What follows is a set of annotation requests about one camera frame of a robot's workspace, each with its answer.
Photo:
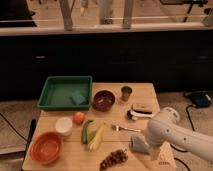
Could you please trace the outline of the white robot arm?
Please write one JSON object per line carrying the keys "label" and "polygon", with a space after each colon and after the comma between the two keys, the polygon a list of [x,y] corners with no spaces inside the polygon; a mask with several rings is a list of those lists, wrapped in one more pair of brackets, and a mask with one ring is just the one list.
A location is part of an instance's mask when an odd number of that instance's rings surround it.
{"label": "white robot arm", "polygon": [[179,120],[180,115],[175,109],[162,108],[147,123],[144,133],[147,143],[151,147],[160,147],[167,141],[213,163],[213,136],[178,126]]}

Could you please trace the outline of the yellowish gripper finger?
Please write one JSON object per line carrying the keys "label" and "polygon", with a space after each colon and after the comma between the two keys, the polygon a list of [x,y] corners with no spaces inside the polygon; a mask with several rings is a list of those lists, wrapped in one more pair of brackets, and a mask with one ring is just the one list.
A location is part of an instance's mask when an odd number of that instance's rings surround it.
{"label": "yellowish gripper finger", "polygon": [[150,148],[150,159],[152,161],[157,160],[160,152],[161,152],[161,149],[159,147],[151,147]]}

